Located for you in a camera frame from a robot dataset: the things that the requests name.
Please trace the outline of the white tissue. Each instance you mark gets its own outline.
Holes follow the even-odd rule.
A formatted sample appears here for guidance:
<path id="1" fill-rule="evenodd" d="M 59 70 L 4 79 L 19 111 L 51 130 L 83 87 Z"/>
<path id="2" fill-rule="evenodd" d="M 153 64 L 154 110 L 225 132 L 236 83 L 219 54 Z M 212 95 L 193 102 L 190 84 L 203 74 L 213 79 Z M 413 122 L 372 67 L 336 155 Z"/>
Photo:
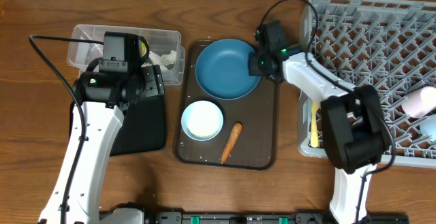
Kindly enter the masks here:
<path id="1" fill-rule="evenodd" d="M 158 55 L 152 51 L 149 53 L 149 58 L 141 67 L 158 65 L 162 71 L 168 71 L 174 67 L 176 62 L 176 51 L 171 50 L 169 54 Z"/>

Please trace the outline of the yellow green snack wrapper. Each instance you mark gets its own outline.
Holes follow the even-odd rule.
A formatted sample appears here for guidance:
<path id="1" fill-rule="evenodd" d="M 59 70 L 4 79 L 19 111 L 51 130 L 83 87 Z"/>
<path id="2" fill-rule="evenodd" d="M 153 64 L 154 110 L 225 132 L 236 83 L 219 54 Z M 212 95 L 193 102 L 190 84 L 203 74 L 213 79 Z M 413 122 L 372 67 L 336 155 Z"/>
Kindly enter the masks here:
<path id="1" fill-rule="evenodd" d="M 140 42 L 140 47 L 141 47 L 141 56 L 143 57 L 146 54 L 147 47 L 144 42 Z"/>

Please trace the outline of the dark blue plate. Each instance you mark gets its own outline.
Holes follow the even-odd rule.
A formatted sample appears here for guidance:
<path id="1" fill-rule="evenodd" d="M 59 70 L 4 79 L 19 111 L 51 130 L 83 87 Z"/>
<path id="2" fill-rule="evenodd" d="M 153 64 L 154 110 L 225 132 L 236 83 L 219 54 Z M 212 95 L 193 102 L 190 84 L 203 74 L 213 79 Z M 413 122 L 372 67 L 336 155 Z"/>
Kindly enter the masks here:
<path id="1" fill-rule="evenodd" d="M 210 96 L 233 100 L 249 94 L 259 76 L 249 75 L 249 55 L 254 48 L 239 39 L 221 39 L 203 49 L 195 64 L 196 80 Z"/>

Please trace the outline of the light blue rice bowl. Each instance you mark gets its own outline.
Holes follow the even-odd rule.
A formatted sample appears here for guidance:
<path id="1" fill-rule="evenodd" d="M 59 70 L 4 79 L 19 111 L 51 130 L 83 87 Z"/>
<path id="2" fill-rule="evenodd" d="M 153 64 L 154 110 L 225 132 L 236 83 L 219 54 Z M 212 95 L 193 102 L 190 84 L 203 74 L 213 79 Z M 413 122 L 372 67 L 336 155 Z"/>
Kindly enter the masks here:
<path id="1" fill-rule="evenodd" d="M 185 134 L 193 140 L 211 140 L 223 127 L 223 113 L 211 101 L 195 101 L 184 109 L 181 116 L 181 127 Z"/>

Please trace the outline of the orange carrot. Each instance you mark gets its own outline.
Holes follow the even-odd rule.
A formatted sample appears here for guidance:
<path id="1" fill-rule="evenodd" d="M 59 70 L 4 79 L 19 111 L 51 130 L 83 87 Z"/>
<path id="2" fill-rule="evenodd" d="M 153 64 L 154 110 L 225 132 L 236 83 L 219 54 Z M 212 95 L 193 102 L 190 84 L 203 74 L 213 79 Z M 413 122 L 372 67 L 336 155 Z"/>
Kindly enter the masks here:
<path id="1" fill-rule="evenodd" d="M 224 164 L 227 161 L 228 157 L 230 156 L 230 154 L 232 152 L 232 149 L 234 148 L 234 146 L 236 145 L 236 143 L 238 141 L 238 138 L 242 132 L 242 129 L 243 129 L 243 125 L 240 122 L 237 122 L 234 124 L 234 126 L 230 132 L 228 141 L 227 141 L 225 148 L 224 148 L 222 155 L 221 155 L 221 161 L 220 161 L 221 164 Z"/>

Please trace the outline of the yellow plastic spoon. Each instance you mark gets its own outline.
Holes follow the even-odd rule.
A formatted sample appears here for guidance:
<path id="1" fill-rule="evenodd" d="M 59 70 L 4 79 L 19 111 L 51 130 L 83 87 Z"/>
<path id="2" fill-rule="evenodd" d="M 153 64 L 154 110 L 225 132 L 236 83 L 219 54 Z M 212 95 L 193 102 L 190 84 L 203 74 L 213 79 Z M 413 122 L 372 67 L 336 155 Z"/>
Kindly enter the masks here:
<path id="1" fill-rule="evenodd" d="M 317 104 L 312 101 L 311 102 L 311 139 L 310 139 L 310 146 L 312 148 L 318 148 L 320 143 L 319 143 L 319 136 L 317 133 L 317 111 L 318 111 L 318 106 Z"/>

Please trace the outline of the pink white cup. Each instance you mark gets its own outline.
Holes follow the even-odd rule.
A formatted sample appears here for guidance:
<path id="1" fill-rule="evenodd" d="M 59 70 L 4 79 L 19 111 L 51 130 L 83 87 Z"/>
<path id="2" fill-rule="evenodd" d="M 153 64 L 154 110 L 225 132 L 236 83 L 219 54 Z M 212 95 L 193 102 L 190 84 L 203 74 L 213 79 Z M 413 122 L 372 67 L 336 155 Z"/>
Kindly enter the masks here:
<path id="1" fill-rule="evenodd" d="M 405 96 L 401 105 L 412 118 L 422 118 L 435 109 L 435 87 L 426 86 Z"/>

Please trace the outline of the light blue cup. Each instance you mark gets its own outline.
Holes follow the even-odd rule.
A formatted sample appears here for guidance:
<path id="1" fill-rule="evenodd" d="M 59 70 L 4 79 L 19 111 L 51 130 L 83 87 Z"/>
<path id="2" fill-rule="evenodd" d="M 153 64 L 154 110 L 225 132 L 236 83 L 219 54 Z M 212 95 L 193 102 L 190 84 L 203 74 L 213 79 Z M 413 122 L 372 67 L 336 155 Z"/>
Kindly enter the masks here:
<path id="1" fill-rule="evenodd" d="M 436 115 L 428 116 L 420 124 L 422 136 L 428 136 L 430 141 L 435 141 L 436 137 Z"/>

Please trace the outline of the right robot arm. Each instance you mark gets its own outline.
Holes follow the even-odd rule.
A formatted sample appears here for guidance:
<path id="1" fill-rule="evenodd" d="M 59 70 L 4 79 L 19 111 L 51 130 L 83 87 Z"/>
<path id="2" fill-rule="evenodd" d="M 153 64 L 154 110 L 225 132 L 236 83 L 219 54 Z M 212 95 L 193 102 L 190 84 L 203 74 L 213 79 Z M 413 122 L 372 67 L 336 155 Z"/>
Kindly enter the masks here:
<path id="1" fill-rule="evenodd" d="M 367 181 L 380 171 L 377 165 L 390 147 L 377 91 L 347 83 L 311 53 L 297 52 L 279 21 L 260 24 L 255 39 L 259 48 L 249 57 L 249 74 L 290 83 L 319 106 L 324 150 L 335 168 L 330 213 L 337 223 L 361 223 Z"/>

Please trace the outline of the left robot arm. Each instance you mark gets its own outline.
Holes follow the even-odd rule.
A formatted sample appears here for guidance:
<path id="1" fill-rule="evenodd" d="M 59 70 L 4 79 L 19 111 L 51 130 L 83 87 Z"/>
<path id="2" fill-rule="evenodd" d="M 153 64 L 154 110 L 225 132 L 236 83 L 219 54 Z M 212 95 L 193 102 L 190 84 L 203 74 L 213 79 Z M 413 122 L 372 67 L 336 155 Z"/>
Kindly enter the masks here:
<path id="1" fill-rule="evenodd" d="M 108 160 L 166 143 L 164 82 L 158 65 L 119 70 L 89 65 L 70 89 L 69 144 L 39 223 L 144 223 L 146 211 L 122 204 L 99 215 Z"/>

